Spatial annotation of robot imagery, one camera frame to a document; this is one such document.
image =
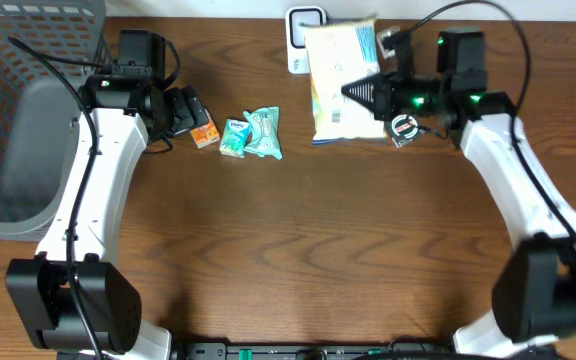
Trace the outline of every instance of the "wood grain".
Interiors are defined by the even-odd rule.
[[[379,27],[407,21],[381,21]],[[415,34],[433,74],[439,29]],[[515,97],[523,59],[507,23],[484,22],[491,89]],[[576,23],[526,23],[533,81],[522,110],[531,144],[576,208]],[[443,337],[490,308],[511,254],[503,220],[474,167],[433,137],[396,150],[349,142],[315,148],[308,77],[286,68],[278,20],[108,19],[147,28],[181,55],[220,129],[242,111],[280,106],[284,159],[223,157],[190,137],[140,160],[121,226],[121,270],[144,317],[186,339],[387,341]],[[31,347],[4,288],[13,257],[0,241],[0,358],[53,358]],[[576,358],[576,337],[559,345]]]

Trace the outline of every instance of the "white background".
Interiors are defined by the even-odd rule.
[[[576,0],[497,0],[520,20],[576,21]],[[108,16],[283,18],[298,5],[319,5],[331,17],[420,19],[454,0],[106,0]],[[439,18],[502,20],[494,8],[466,5]]]

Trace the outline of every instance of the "plastic basket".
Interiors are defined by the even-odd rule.
[[[101,0],[0,1],[0,238],[38,241],[52,223],[74,158],[79,110],[13,35],[58,57],[108,63]],[[78,86],[80,66],[53,63]]]

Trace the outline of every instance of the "light blue package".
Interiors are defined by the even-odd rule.
[[[272,155],[281,160],[281,147],[279,147],[279,108],[262,108],[252,114],[245,111],[244,116],[252,126],[252,140],[244,151],[264,157]]]
[[[228,120],[224,136],[219,145],[219,151],[228,156],[242,158],[245,156],[244,146],[250,134],[250,124],[244,121]]]

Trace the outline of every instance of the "wooden table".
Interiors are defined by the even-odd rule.
[[[394,24],[411,23],[378,23]],[[463,24],[437,21],[415,34],[419,73],[434,74],[437,31]],[[477,24],[490,88],[515,98],[516,35],[507,23]],[[175,43],[178,85],[196,86],[220,129],[246,109],[281,107],[281,161],[197,150],[190,137],[140,160],[120,256],[145,319],[191,340],[377,342],[443,337],[490,308],[510,243],[483,180],[449,142],[313,147],[309,79],[288,73],[281,20],[108,19],[115,51],[122,28]],[[521,115],[576,208],[576,24],[525,28],[534,66]],[[35,246],[0,241],[0,358],[54,358],[31,347],[4,288],[10,259]],[[576,358],[576,337],[559,348]]]

